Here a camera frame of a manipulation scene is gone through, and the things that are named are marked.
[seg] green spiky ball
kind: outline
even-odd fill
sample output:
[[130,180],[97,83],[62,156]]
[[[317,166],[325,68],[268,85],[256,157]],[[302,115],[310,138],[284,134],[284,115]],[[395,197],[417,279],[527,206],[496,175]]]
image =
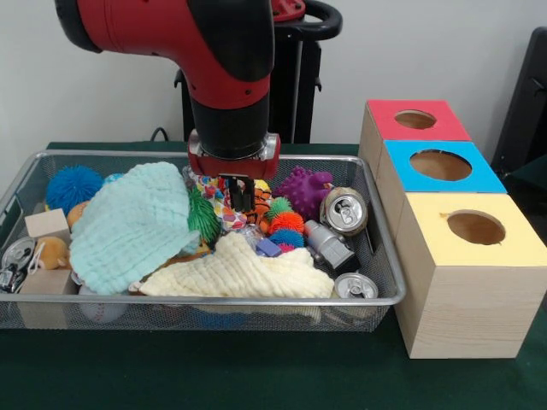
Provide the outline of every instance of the green spiky ball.
[[270,202],[270,210],[266,212],[266,218],[272,220],[277,215],[287,211],[292,211],[291,203],[287,198],[280,196]]
[[221,233],[221,223],[215,214],[213,205],[202,197],[201,192],[194,188],[190,191],[190,216],[188,227],[191,231],[199,231],[202,240],[212,243]]

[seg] red box top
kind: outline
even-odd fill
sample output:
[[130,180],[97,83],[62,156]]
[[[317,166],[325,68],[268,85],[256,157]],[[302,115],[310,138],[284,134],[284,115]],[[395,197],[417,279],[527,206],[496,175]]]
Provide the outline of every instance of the red box top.
[[368,106],[383,139],[471,141],[446,101],[370,100]]

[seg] wooden box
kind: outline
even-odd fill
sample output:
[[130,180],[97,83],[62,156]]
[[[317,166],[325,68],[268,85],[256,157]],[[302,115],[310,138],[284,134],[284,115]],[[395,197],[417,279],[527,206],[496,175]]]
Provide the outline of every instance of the wooden box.
[[385,141],[376,185],[392,237],[397,235],[405,192],[506,192],[469,142]]
[[34,214],[25,218],[28,236],[35,239],[41,237],[58,237],[70,244],[70,229],[62,209]]
[[359,156],[374,179],[387,140],[470,141],[445,101],[370,100],[365,107]]
[[[21,287],[22,295],[76,295],[78,286],[70,278],[71,271],[38,269],[28,274]],[[27,329],[67,329],[68,323],[62,303],[17,302]]]
[[547,290],[547,249],[504,194],[409,193],[397,234],[410,358],[513,358]]

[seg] wire mesh basket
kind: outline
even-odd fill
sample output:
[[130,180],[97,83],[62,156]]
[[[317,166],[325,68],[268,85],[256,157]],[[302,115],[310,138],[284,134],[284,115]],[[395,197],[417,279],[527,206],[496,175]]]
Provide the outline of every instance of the wire mesh basket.
[[[184,153],[48,150],[29,158],[0,200],[0,254],[26,236],[24,217],[44,210],[50,179],[66,166],[85,165],[104,177],[138,164],[166,161],[179,169]],[[358,190],[368,205],[367,229],[348,244],[360,273],[378,286],[376,299],[248,299],[150,296],[0,294],[0,329],[373,331],[405,284],[368,165],[352,156],[282,155],[275,187],[296,166],[328,171],[337,186]],[[327,266],[317,265],[335,278]]]

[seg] orange spiky ball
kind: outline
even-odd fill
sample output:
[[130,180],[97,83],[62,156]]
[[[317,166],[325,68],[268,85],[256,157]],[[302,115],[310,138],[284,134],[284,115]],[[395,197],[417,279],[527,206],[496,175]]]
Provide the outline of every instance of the orange spiky ball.
[[273,218],[270,224],[269,234],[272,235],[279,229],[290,229],[291,231],[303,233],[304,219],[300,214],[293,211],[282,212]]

